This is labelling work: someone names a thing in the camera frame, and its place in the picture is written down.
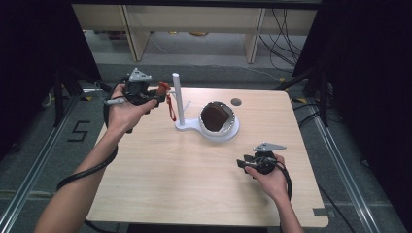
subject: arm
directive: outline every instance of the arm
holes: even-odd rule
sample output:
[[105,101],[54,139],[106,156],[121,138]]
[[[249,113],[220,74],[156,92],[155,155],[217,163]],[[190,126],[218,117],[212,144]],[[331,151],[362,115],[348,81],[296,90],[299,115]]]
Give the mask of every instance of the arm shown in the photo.
[[[113,97],[122,96],[119,85]],[[109,127],[102,139],[83,160],[74,174],[94,167],[106,160],[125,132],[133,128],[142,115],[152,109],[155,100],[141,106],[128,102],[110,108]],[[84,223],[105,169],[63,186],[43,210],[35,232],[78,232]]]
[[[284,157],[278,154],[275,154],[275,157],[278,161],[285,164]],[[261,174],[250,166],[246,166],[245,170],[260,182],[264,192],[275,202],[279,211],[283,231],[285,233],[303,232],[299,220],[294,213],[292,204],[289,201],[287,183],[283,173],[278,168],[275,168],[275,170],[267,175]]]

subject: hand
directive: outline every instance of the hand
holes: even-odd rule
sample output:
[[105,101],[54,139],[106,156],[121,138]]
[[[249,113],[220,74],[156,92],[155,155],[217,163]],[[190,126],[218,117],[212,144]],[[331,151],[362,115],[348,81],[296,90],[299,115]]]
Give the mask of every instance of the hand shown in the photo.
[[[276,160],[285,164],[285,158],[283,156],[276,153],[274,155]],[[279,168],[275,168],[267,175],[263,175],[250,166],[246,166],[245,170],[260,182],[264,192],[276,203],[289,201],[286,178]]]
[[[124,85],[118,85],[113,92],[112,99],[123,96],[123,90]],[[150,100],[143,105],[135,106],[126,101],[122,104],[111,106],[109,110],[108,130],[116,130],[124,134],[136,126],[142,115],[154,108],[156,104],[156,100]]]

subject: white stand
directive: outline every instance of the white stand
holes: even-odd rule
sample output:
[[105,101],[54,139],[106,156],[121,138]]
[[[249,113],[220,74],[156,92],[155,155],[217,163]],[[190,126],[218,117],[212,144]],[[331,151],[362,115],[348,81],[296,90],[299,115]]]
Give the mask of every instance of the white stand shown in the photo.
[[176,120],[175,126],[179,131],[188,131],[188,130],[195,130],[200,133],[206,139],[209,139],[212,142],[222,143],[231,138],[233,138],[237,132],[239,131],[240,123],[238,118],[234,117],[233,125],[230,128],[230,131],[225,133],[222,136],[211,136],[207,132],[203,130],[200,126],[200,119],[199,118],[192,118],[192,119],[185,119],[184,110],[183,110],[183,103],[182,103],[182,91],[180,85],[180,78],[179,74],[173,73],[173,84],[175,86],[175,93],[176,93],[176,102],[178,106],[178,114],[179,119]]

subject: brown sponge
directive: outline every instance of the brown sponge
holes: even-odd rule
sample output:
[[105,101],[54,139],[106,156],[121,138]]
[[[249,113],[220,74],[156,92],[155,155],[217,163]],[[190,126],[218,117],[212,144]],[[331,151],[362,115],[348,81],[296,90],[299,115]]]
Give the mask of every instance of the brown sponge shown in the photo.
[[216,103],[208,104],[201,113],[205,127],[212,132],[219,132],[230,115]]

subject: aluminum rail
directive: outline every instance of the aluminum rail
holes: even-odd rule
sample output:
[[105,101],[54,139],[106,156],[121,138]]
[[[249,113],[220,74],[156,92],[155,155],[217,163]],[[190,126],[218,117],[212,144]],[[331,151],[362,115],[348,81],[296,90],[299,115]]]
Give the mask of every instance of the aluminum rail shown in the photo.
[[[315,101],[313,101],[312,99],[308,99],[308,103],[315,104]],[[312,112],[312,114],[314,114],[318,111],[318,108],[315,105],[313,105],[313,107],[310,108],[310,111]],[[319,131],[321,132],[322,138],[324,139],[330,157],[332,158],[333,163],[336,166],[337,172],[343,184],[345,185],[345,188],[348,192],[349,197],[351,198],[352,203],[354,204],[355,210],[358,213],[358,216],[360,218],[360,221],[363,225],[365,232],[381,232],[373,216],[373,213],[370,211],[370,208],[368,207],[366,200],[361,194],[361,191],[358,188],[358,185],[355,182],[351,171],[346,165],[345,159],[340,153],[339,148],[335,144],[329,129],[324,126],[319,117],[315,118],[315,122],[318,126]]]

